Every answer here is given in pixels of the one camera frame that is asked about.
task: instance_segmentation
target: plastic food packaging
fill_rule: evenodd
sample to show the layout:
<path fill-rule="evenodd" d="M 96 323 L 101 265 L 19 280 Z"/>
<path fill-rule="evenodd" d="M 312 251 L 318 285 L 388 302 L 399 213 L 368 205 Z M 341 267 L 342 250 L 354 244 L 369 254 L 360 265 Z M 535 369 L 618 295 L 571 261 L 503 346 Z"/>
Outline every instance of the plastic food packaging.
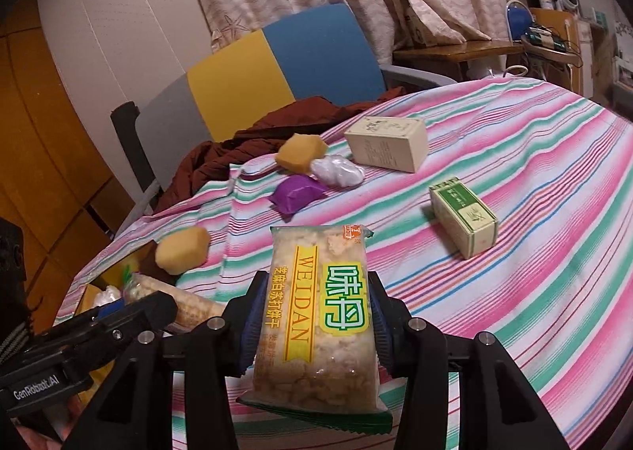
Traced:
<path fill-rule="evenodd" d="M 101 307 L 121 299 L 121 292 L 114 286 L 107 286 L 105 291 L 97 293 L 94 297 L 93 307 Z"/>
<path fill-rule="evenodd" d="M 272 227 L 253 389 L 239 401 L 341 430 L 387 433 L 360 225 Z"/>
<path fill-rule="evenodd" d="M 282 214 L 295 214 L 303 207 L 323 196 L 327 188 L 305 175 L 292 175 L 281 182 L 270 195 L 270 201 Z"/>
<path fill-rule="evenodd" d="M 341 188 L 355 187 L 365 180 L 365 170 L 343 156 L 325 156 L 310 163 L 312 175 L 323 184 Z"/>
<path fill-rule="evenodd" d="M 189 332 L 203 321 L 213 316 L 221 316 L 224 312 L 224 304 L 183 291 L 140 273 L 134 273 L 129 279 L 123 290 L 123 298 L 126 304 L 131 304 L 151 295 L 154 291 L 171 295 L 178 305 L 176 320 L 168 327 L 170 332 Z"/>

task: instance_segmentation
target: wooden cabinet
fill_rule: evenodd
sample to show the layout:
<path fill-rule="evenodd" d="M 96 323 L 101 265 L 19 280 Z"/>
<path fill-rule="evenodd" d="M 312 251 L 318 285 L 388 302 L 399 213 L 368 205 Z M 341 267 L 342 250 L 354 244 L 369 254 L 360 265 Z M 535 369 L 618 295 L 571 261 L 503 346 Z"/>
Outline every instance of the wooden cabinet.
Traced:
<path fill-rule="evenodd" d="M 24 233 L 36 332 L 131 208 L 66 95 L 37 0 L 19 0 L 0 26 L 0 216 Z"/>

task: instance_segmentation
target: small cardboard box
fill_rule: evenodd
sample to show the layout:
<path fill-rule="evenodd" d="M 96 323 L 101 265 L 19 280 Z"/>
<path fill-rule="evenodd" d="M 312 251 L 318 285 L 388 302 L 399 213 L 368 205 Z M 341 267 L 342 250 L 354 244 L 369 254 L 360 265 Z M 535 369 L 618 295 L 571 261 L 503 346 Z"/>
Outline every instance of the small cardboard box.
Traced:
<path fill-rule="evenodd" d="M 345 132 L 345 138 L 358 164 L 415 173 L 428 154 L 421 119 L 365 116 Z"/>
<path fill-rule="evenodd" d="M 499 220 L 483 201 L 453 177 L 429 188 L 431 206 L 464 258 L 471 258 L 497 241 Z"/>

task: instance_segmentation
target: cracker package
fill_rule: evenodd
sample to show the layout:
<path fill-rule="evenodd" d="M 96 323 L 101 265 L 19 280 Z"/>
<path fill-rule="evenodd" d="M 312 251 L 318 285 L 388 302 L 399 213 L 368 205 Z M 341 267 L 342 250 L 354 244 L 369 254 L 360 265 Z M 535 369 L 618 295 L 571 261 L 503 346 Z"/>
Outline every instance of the cracker package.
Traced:
<path fill-rule="evenodd" d="M 388 433 L 360 225 L 273 227 L 253 388 L 239 401 L 319 425 Z"/>
<path fill-rule="evenodd" d="M 140 273 L 132 274 L 123 290 L 123 298 L 126 304 L 131 304 L 151 295 L 154 291 L 171 295 L 178 306 L 176 319 L 167 327 L 169 332 L 176 334 L 189 332 L 210 317 L 221 316 L 224 311 L 224 305 L 219 302 L 202 298 Z"/>

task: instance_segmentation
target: gray chair backrest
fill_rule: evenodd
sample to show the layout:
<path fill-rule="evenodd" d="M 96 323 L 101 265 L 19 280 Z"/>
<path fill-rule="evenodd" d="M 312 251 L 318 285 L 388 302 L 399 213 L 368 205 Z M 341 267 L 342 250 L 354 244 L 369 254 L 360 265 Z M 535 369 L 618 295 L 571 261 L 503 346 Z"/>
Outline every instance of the gray chair backrest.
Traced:
<path fill-rule="evenodd" d="M 211 140 L 186 75 L 140 110 L 136 133 L 156 180 L 167 189 L 182 159 L 200 143 Z"/>

